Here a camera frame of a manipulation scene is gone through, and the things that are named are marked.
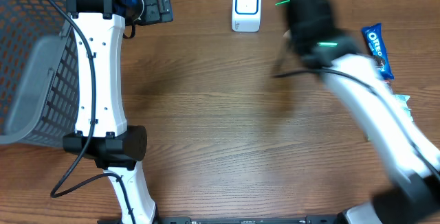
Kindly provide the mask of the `blue Oreo cookie pack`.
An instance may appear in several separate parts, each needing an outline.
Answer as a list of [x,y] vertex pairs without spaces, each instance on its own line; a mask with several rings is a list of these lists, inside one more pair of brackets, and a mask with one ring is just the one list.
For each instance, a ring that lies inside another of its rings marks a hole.
[[384,39],[382,37],[382,24],[377,23],[361,29],[364,40],[370,49],[371,56],[376,60],[376,68],[385,80],[394,80]]

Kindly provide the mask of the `teal white snack packet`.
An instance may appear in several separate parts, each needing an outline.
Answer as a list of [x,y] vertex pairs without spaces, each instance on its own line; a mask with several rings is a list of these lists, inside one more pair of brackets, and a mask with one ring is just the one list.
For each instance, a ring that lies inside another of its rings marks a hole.
[[414,119],[411,114],[411,109],[408,107],[408,101],[410,99],[410,96],[403,95],[403,94],[394,94],[393,96],[398,101],[401,109],[405,112],[405,114],[408,116],[408,118],[413,122]]

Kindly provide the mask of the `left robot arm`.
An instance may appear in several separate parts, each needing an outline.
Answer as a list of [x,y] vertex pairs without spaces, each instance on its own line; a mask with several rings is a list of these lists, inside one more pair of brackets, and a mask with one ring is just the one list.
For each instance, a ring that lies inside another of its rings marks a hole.
[[66,0],[78,52],[79,103],[66,152],[91,159],[115,190],[121,223],[158,223],[143,171],[146,129],[130,125],[122,103],[121,48],[126,27],[173,20],[171,0]]

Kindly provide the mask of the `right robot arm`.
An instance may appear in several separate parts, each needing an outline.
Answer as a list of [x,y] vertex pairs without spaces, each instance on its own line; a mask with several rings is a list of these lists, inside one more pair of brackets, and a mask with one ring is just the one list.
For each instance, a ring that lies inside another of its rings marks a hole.
[[393,184],[335,222],[417,223],[439,212],[439,149],[401,109],[376,60],[337,28],[329,0],[287,0],[285,8],[289,46],[350,110]]

